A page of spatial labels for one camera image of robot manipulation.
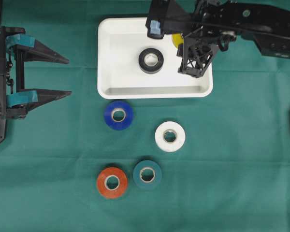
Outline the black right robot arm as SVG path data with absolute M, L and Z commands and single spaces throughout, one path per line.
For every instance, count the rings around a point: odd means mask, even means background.
M 198 0 L 183 32 L 177 55 L 180 74 L 202 77 L 218 51 L 226 52 L 240 36 L 253 41 L 261 55 L 290 59 L 290 11 L 264 4 Z

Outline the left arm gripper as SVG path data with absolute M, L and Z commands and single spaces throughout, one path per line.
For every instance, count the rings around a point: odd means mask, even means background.
M 21 89 L 13 93 L 14 82 L 10 78 L 13 64 L 6 56 L 20 62 L 52 62 L 68 64 L 69 60 L 53 51 L 32 36 L 25 35 L 24 28 L 0 27 L 0 117 L 3 119 L 23 119 L 26 117 L 26 107 L 40 105 L 60 100 L 71 95 L 71 91 L 49 89 Z M 7 86 L 11 87 L 7 95 Z

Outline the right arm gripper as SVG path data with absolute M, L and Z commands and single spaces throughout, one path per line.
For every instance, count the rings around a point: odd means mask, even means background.
M 236 41 L 236 33 L 230 30 L 219 29 L 214 26 L 205 26 L 200 22 L 209 22 L 210 19 L 221 16 L 220 1 L 198 0 L 191 19 L 197 21 L 192 31 L 181 33 L 184 43 L 178 45 L 177 56 L 182 58 L 178 73 L 195 78 L 202 77 L 218 51 L 227 51 L 229 43 Z

